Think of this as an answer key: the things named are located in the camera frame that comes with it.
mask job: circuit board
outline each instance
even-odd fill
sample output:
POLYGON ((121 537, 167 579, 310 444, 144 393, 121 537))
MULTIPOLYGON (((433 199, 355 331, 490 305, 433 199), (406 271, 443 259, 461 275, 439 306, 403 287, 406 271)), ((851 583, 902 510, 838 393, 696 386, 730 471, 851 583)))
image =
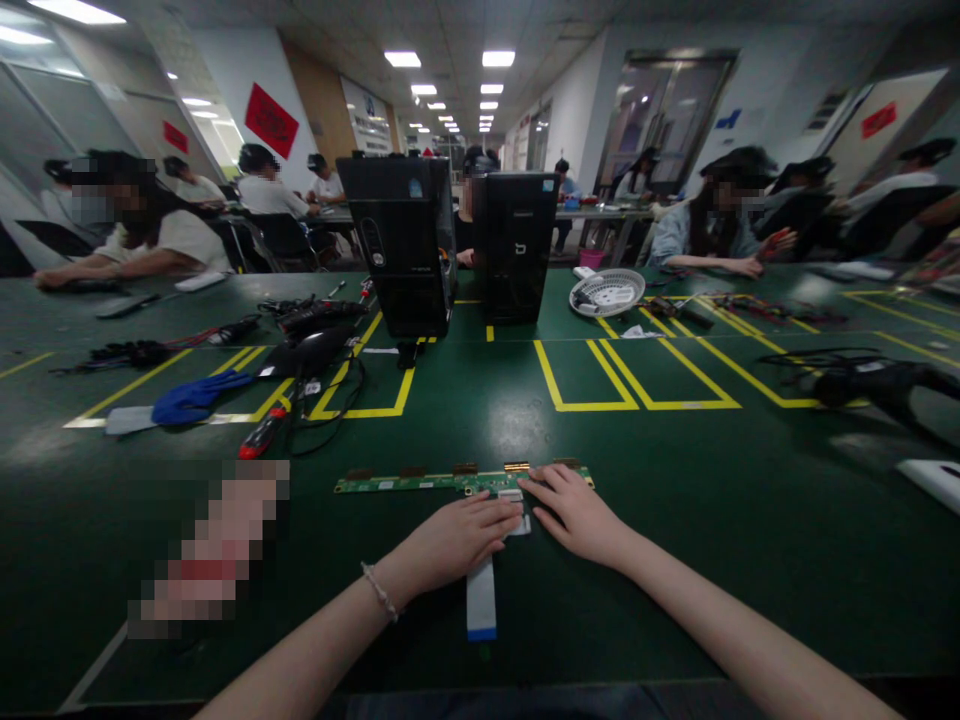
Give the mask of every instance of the circuit board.
MULTIPOLYGON (((583 476, 590 487, 596 487, 590 476, 590 469, 581 465, 575 458, 558 458, 555 463, 563 464, 576 470, 583 476)), ((427 474, 424 467, 408 467, 400 471, 399 475, 389 477, 375 477, 373 470, 351 470, 345 478, 337 481, 333 492, 343 493, 360 492, 394 492, 397 490, 435 490, 438 488, 452 488, 462 491, 464 495, 489 490, 496 496, 501 490, 518 489, 517 480, 530 478, 530 463, 504 463, 503 470, 478 472, 476 463, 461 463, 455 465, 448 474, 427 474)))

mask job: door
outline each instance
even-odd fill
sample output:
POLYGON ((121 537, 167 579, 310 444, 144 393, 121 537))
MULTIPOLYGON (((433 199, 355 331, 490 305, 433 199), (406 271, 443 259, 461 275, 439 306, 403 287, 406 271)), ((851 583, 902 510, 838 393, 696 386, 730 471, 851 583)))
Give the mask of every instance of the door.
POLYGON ((546 170, 547 138, 550 136, 550 106, 530 120, 530 142, 527 150, 527 170, 546 170))
POLYGON ((837 164, 835 193, 849 195, 946 70, 881 80, 853 113, 827 153, 837 164))
POLYGON ((597 184, 612 187, 644 148, 660 148, 661 161, 651 181, 663 194, 686 181, 709 130, 717 101, 736 60, 735 51, 715 57, 691 50, 631 53, 617 88, 617 100, 597 184))

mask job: white fan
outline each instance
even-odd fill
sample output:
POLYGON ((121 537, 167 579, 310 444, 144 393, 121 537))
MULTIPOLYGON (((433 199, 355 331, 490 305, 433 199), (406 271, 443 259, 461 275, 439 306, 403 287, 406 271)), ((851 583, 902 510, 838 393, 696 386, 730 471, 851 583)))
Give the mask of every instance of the white fan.
POLYGON ((643 297, 647 283, 643 275, 620 268, 595 272, 574 268, 581 278, 570 291, 570 307, 586 317, 610 317, 629 310, 643 297))

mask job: computer tower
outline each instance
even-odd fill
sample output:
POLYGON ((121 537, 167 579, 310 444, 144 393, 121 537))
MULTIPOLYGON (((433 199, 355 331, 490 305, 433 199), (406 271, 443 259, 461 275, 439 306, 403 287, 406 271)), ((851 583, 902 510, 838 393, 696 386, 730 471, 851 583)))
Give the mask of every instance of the computer tower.
POLYGON ((489 325, 540 315, 557 214, 557 173, 498 172, 473 181, 477 280, 489 325))
POLYGON ((457 288, 450 161, 337 160, 360 246, 393 337, 443 337, 457 288))

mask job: red banner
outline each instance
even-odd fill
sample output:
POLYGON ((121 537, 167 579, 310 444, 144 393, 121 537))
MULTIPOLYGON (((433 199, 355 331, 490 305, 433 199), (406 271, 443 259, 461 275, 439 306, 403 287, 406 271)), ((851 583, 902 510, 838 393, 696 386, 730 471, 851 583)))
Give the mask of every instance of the red banner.
POLYGON ((887 125, 892 125, 897 121, 897 103, 893 102, 884 105, 873 115, 864 118, 860 127, 863 131, 863 139, 871 138, 883 130, 887 125))
POLYGON ((244 123, 284 160, 290 157, 300 123, 256 83, 250 92, 244 123))
POLYGON ((190 141, 187 139, 187 136, 177 130, 166 120, 163 121, 163 139, 173 145, 184 155, 190 154, 190 141))

